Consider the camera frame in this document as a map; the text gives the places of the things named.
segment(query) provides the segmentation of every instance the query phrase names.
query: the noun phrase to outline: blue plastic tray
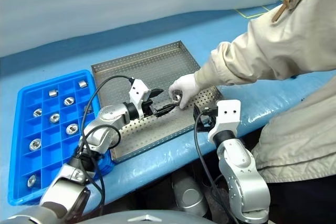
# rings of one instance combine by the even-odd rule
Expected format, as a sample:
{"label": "blue plastic tray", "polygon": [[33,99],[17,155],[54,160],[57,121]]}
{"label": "blue plastic tray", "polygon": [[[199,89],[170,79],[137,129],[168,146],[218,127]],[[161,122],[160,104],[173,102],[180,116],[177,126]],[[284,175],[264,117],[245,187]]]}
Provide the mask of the blue plastic tray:
{"label": "blue plastic tray", "polygon": [[[84,80],[88,86],[80,88],[78,82]],[[33,84],[18,93],[10,159],[8,182],[8,202],[11,205],[33,205],[39,202],[62,164],[69,161],[79,142],[80,131],[74,135],[66,133],[71,123],[81,124],[84,107],[96,87],[88,70]],[[58,90],[58,95],[49,97],[49,90]],[[64,106],[67,97],[75,102]],[[33,117],[33,112],[42,108],[42,115]],[[93,112],[88,114],[86,124],[92,121],[100,110],[98,98],[92,101]],[[58,123],[50,123],[49,117],[58,112]],[[41,148],[29,149],[32,140],[40,138]],[[110,152],[99,162],[103,174],[113,168]],[[28,188],[29,177],[37,175],[38,187]]]}

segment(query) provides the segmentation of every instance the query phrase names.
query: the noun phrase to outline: blue table surface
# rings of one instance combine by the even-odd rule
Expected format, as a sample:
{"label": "blue table surface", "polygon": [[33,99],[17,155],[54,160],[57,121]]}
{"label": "blue table surface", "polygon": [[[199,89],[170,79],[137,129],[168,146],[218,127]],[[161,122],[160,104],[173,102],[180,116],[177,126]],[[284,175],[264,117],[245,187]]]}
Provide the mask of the blue table surface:
{"label": "blue table surface", "polygon": [[[7,202],[16,96],[22,87],[77,70],[90,69],[92,64],[177,40],[181,40],[202,65],[218,43],[232,41],[245,32],[247,23],[248,19],[234,10],[194,12],[62,40],[1,58],[0,219],[26,208],[10,206]],[[238,132],[242,136],[265,125],[272,116],[299,103],[334,74],[335,72],[311,73],[286,81],[258,81],[219,89],[225,98],[241,100],[242,123]],[[104,177],[106,203],[196,159],[193,141],[192,132],[189,132],[115,166]],[[199,141],[204,154],[214,150],[214,145],[207,142],[205,134],[200,134]],[[87,210],[95,207],[100,200],[98,192],[92,186],[89,188],[92,193]]]}

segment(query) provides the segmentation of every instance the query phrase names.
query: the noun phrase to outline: beige jacket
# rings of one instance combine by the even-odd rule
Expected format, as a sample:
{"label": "beige jacket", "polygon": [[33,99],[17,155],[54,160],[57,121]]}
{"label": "beige jacket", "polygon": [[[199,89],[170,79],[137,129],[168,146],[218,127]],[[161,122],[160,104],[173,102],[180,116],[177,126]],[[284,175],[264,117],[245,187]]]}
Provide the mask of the beige jacket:
{"label": "beige jacket", "polygon": [[[279,8],[251,20],[232,43],[220,43],[195,73],[196,83],[206,88],[336,69],[336,0],[301,0],[272,23]],[[336,77],[274,117],[253,155],[268,183],[336,174]]]}

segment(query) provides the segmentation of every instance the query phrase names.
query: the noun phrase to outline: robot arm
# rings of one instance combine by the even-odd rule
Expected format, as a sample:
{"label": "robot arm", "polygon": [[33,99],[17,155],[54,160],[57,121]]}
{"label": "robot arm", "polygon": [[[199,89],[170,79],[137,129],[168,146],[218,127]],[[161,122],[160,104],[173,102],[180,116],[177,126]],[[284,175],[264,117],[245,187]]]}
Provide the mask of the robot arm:
{"label": "robot arm", "polygon": [[236,138],[240,101],[218,101],[217,108],[209,115],[211,126],[199,126],[201,131],[209,131],[208,139],[217,147],[219,169],[228,184],[231,211],[241,222],[267,222],[270,204],[268,187],[256,169],[251,152]]}
{"label": "robot arm", "polygon": [[[156,117],[169,113],[176,107],[176,104],[169,104],[156,110],[152,106],[152,97],[159,95],[163,90],[151,90],[147,85],[138,79],[132,81],[129,92],[130,102],[118,105],[111,105],[102,108],[95,120],[90,122],[84,129],[87,136],[88,146],[96,162],[99,161],[111,145],[119,140],[117,130],[130,123],[134,119],[143,119],[149,115]],[[83,146],[82,137],[79,146]],[[10,219],[18,223],[64,223],[80,217],[90,197],[90,190],[86,187],[88,183],[84,171],[93,178],[95,167],[88,155],[84,145],[76,149],[70,161],[64,164],[58,175],[42,196],[39,206],[33,206],[12,216]]]}

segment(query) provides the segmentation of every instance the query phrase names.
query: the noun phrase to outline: stainless steel tray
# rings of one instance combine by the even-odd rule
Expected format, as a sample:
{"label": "stainless steel tray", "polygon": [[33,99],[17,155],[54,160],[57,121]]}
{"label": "stainless steel tray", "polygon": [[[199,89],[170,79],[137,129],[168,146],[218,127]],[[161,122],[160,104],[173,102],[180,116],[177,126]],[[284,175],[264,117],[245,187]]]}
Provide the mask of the stainless steel tray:
{"label": "stainless steel tray", "polygon": [[[177,78],[200,68],[181,41],[91,67],[96,86],[109,76],[124,74],[143,80],[152,89],[165,90],[153,98],[155,108],[171,103],[168,88]],[[101,107],[129,101],[129,89],[128,81],[122,78],[106,83],[98,93]],[[194,97],[183,111],[175,108],[160,118],[149,116],[142,121],[132,121],[120,131],[121,143],[111,150],[113,160],[123,161],[190,131],[194,124],[193,104],[204,108],[213,106],[221,98],[217,88],[211,87]]]}

